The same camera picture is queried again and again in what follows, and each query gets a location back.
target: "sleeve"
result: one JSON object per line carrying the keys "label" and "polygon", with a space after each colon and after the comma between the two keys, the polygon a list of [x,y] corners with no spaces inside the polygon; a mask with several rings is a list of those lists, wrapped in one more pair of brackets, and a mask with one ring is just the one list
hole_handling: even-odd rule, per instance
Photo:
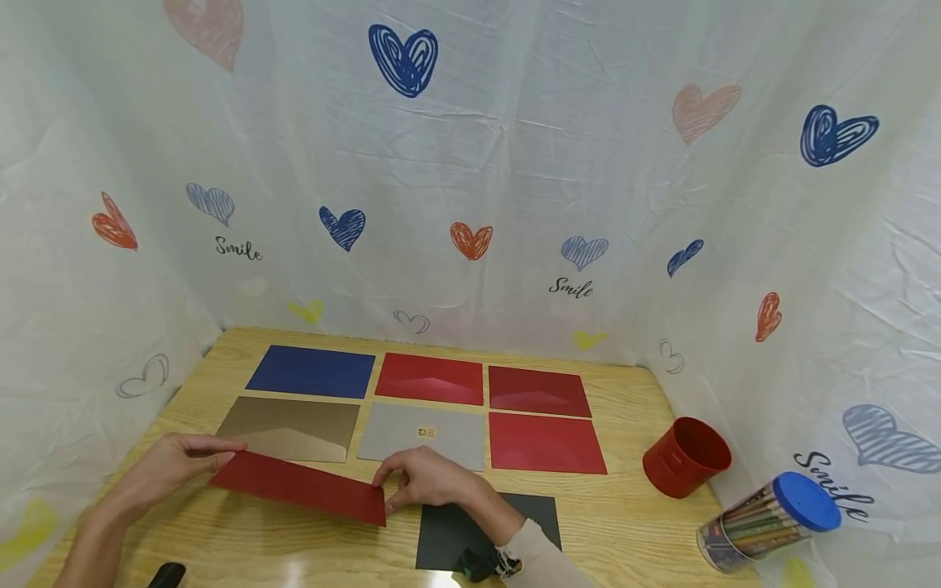
{"label": "sleeve", "polygon": [[510,542],[497,547],[497,571],[507,588],[594,588],[595,584],[527,519]]}

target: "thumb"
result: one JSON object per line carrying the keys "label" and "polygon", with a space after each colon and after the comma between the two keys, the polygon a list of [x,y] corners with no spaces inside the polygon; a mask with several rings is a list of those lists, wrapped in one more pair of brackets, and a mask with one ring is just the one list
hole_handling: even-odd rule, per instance
{"label": "thumb", "polygon": [[202,473],[216,473],[223,466],[235,457],[235,452],[214,453],[207,457],[197,457],[192,459],[192,475],[198,476]]}
{"label": "thumb", "polygon": [[386,501],[386,514],[391,515],[392,513],[400,511],[406,506],[409,506],[413,502],[415,502],[415,500],[412,497],[411,488],[406,486],[393,494]]}

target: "gray envelope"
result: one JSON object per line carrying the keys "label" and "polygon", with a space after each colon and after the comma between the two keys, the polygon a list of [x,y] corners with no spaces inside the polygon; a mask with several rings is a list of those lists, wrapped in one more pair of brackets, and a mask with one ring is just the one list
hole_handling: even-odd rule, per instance
{"label": "gray envelope", "polygon": [[421,445],[467,469],[484,471],[484,415],[373,403],[359,459],[382,461]]}

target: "gold envelope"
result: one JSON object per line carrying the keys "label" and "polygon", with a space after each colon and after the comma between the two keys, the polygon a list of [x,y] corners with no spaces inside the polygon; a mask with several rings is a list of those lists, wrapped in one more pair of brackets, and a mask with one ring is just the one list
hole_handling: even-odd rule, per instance
{"label": "gold envelope", "polygon": [[358,415],[359,405],[239,396],[216,434],[277,459],[343,463]]}

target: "red envelope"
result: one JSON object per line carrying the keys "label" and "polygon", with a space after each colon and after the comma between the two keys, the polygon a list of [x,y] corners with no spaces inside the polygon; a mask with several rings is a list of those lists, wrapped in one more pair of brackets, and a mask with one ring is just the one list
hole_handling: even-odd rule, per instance
{"label": "red envelope", "polygon": [[382,488],[258,453],[236,453],[209,484],[386,526]]}
{"label": "red envelope", "polygon": [[470,361],[387,353],[375,395],[481,406],[484,366]]}
{"label": "red envelope", "polygon": [[608,473],[595,427],[583,419],[490,413],[494,469]]}
{"label": "red envelope", "polygon": [[575,373],[537,372],[491,365],[490,408],[590,417],[582,378]]}

